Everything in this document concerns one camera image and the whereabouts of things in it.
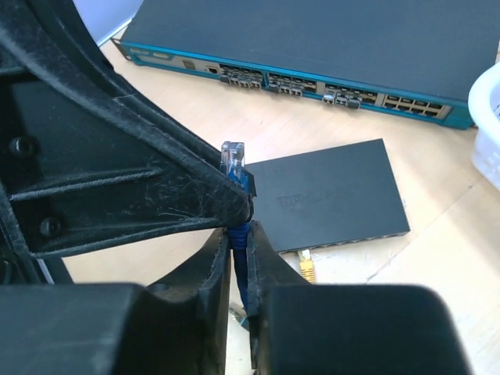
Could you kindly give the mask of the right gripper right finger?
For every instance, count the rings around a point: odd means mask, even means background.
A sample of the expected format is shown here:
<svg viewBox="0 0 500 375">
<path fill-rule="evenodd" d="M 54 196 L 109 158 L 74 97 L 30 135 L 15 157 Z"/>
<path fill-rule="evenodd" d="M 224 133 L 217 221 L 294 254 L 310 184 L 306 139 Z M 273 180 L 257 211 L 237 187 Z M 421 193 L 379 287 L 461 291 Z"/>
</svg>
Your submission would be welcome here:
<svg viewBox="0 0 500 375">
<path fill-rule="evenodd" d="M 230 222 L 218 223 L 194 255 L 148 286 L 157 299 L 146 346 L 152 374 L 223 374 L 230 321 L 249 334 L 257 369 L 269 293 L 310 283 L 273 250 L 260 223 L 247 224 L 248 234 L 233 241 Z"/>
</svg>

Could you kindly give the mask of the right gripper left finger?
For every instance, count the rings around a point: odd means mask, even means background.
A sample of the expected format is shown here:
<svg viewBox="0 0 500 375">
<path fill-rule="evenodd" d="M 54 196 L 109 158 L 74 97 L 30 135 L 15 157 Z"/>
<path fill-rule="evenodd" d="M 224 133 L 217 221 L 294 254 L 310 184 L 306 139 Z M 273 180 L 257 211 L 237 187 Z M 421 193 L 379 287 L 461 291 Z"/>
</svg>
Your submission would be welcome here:
<svg viewBox="0 0 500 375">
<path fill-rule="evenodd" d="M 2 246 L 93 252 L 249 220 L 220 153 L 114 69 L 71 1 L 1 4 Z"/>
</svg>

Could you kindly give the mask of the small black network switch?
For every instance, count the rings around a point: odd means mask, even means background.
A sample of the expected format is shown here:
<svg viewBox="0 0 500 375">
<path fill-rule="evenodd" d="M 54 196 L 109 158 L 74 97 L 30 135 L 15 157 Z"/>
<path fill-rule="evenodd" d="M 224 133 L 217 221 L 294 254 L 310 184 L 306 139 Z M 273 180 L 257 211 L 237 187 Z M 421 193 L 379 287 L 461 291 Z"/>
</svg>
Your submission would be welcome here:
<svg viewBox="0 0 500 375">
<path fill-rule="evenodd" d="M 381 139 L 249 164 L 254 220 L 275 252 L 407 234 L 409 221 Z"/>
</svg>

